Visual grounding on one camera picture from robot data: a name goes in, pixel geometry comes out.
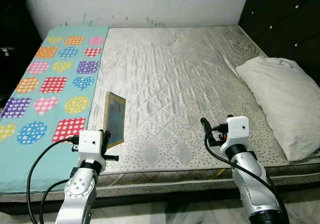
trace book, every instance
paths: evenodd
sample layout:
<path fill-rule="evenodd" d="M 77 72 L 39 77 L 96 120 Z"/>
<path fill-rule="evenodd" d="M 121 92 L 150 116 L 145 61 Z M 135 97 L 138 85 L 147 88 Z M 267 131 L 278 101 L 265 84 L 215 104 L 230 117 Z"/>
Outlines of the book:
<path fill-rule="evenodd" d="M 105 95 L 103 131 L 110 132 L 107 149 L 125 141 L 126 99 L 108 91 Z"/>

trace yellow heart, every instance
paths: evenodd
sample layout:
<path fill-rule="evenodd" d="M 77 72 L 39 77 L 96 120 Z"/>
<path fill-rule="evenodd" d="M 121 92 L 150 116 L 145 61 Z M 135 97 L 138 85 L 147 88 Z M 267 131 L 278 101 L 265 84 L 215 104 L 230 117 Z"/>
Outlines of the yellow heart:
<path fill-rule="evenodd" d="M 48 42 L 50 42 L 52 45 L 61 42 L 64 39 L 63 36 L 49 36 Z"/>
<path fill-rule="evenodd" d="M 3 126 L 0 124 L 0 141 L 10 137 L 16 130 L 15 124 L 8 124 Z"/>
<path fill-rule="evenodd" d="M 71 66 L 72 66 L 71 61 L 66 61 L 66 62 L 58 61 L 55 64 L 53 64 L 52 68 L 53 68 L 53 70 L 57 71 L 58 73 L 62 73 L 65 70 L 68 70 Z"/>
<path fill-rule="evenodd" d="M 64 104 L 64 110 L 66 113 L 75 114 L 84 111 L 89 106 L 90 100 L 88 97 L 79 95 L 70 98 Z"/>

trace white wall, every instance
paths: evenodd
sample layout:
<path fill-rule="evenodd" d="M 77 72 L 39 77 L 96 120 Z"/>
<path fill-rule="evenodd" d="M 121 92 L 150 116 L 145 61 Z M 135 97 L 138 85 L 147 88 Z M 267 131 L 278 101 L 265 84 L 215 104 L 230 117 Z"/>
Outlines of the white wall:
<path fill-rule="evenodd" d="M 179 27 L 237 24 L 246 0 L 27 0 L 42 38 L 59 25 Z"/>

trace polka dot heart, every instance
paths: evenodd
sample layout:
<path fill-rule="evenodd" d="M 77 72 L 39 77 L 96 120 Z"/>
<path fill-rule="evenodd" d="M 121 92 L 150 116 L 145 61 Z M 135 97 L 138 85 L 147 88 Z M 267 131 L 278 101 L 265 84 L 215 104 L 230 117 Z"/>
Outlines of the polka dot heart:
<path fill-rule="evenodd" d="M 47 129 L 44 122 L 33 121 L 19 131 L 17 141 L 23 145 L 35 143 L 46 134 Z"/>
<path fill-rule="evenodd" d="M 63 36 L 49 36 L 47 38 L 48 42 L 52 45 L 61 42 L 64 39 Z"/>
<path fill-rule="evenodd" d="M 46 71 L 49 67 L 48 62 L 46 61 L 36 61 L 32 62 L 29 67 L 27 68 L 27 71 L 30 74 L 40 74 Z"/>
<path fill-rule="evenodd" d="M 15 90 L 18 93 L 29 93 L 33 91 L 38 84 L 39 80 L 36 77 L 24 78 L 19 82 Z"/>
<path fill-rule="evenodd" d="M 78 49 L 75 47 L 67 47 L 59 51 L 59 56 L 62 58 L 71 58 L 77 55 Z"/>
<path fill-rule="evenodd" d="M 33 108 L 39 113 L 40 116 L 45 114 L 45 112 L 50 111 L 58 103 L 58 98 L 52 96 L 50 98 L 41 97 L 37 99 Z"/>
<path fill-rule="evenodd" d="M 67 78 L 66 77 L 47 77 L 39 90 L 41 93 L 60 93 L 63 91 Z"/>
<path fill-rule="evenodd" d="M 101 36 L 94 36 L 90 38 L 89 43 L 93 46 L 99 46 L 105 42 L 105 39 Z"/>
<path fill-rule="evenodd" d="M 53 58 L 56 52 L 58 51 L 58 47 L 54 46 L 41 46 L 39 50 L 36 52 L 36 58 Z"/>
<path fill-rule="evenodd" d="M 62 73 L 66 70 L 68 70 L 69 68 L 71 68 L 72 66 L 72 62 L 71 61 L 66 61 L 66 62 L 62 62 L 62 61 L 58 61 L 55 64 L 53 64 L 53 70 L 57 71 L 58 73 Z"/>
<path fill-rule="evenodd" d="M 69 114 L 76 114 L 83 112 L 88 106 L 89 106 L 90 100 L 88 97 L 79 95 L 70 98 L 65 104 L 64 104 L 64 110 L 66 113 Z"/>
<path fill-rule="evenodd" d="M 3 112 L 2 118 L 21 118 L 29 106 L 31 98 L 13 98 L 10 97 L 7 101 Z"/>
<path fill-rule="evenodd" d="M 82 60 L 80 61 L 76 73 L 78 74 L 93 74 L 98 70 L 98 60 Z"/>
<path fill-rule="evenodd" d="M 79 135 L 80 131 L 85 128 L 85 122 L 86 118 L 84 117 L 60 120 L 52 137 L 52 142 Z"/>
<path fill-rule="evenodd" d="M 81 91 L 94 83 L 94 78 L 92 76 L 88 76 L 86 78 L 77 77 L 73 80 L 73 85 L 76 88 L 79 88 Z"/>
<path fill-rule="evenodd" d="M 65 40 L 65 45 L 81 45 L 84 40 L 83 36 L 68 36 Z"/>
<path fill-rule="evenodd" d="M 16 130 L 15 124 L 8 124 L 3 126 L 0 124 L 0 141 L 10 137 Z"/>
<path fill-rule="evenodd" d="M 102 52 L 101 48 L 86 48 L 84 50 L 84 54 L 90 58 L 93 58 L 97 55 L 99 55 Z"/>

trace mattress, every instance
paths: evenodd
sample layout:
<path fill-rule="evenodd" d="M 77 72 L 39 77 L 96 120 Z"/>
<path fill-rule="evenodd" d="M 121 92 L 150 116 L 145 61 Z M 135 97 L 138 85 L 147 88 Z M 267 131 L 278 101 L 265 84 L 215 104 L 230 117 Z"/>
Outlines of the mattress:
<path fill-rule="evenodd" d="M 207 153 L 200 124 L 201 117 L 212 126 L 224 123 L 228 114 L 249 118 L 249 150 L 276 185 L 320 181 L 319 155 L 288 162 L 263 110 L 235 71 L 259 55 L 266 56 L 236 25 L 110 28 L 88 130 L 103 127 L 105 94 L 111 91 L 126 98 L 125 142 L 108 150 L 119 161 L 107 162 L 97 196 L 234 188 L 229 166 Z M 48 199 L 63 199 L 63 192 Z M 4 195 L 0 201 L 25 199 Z"/>

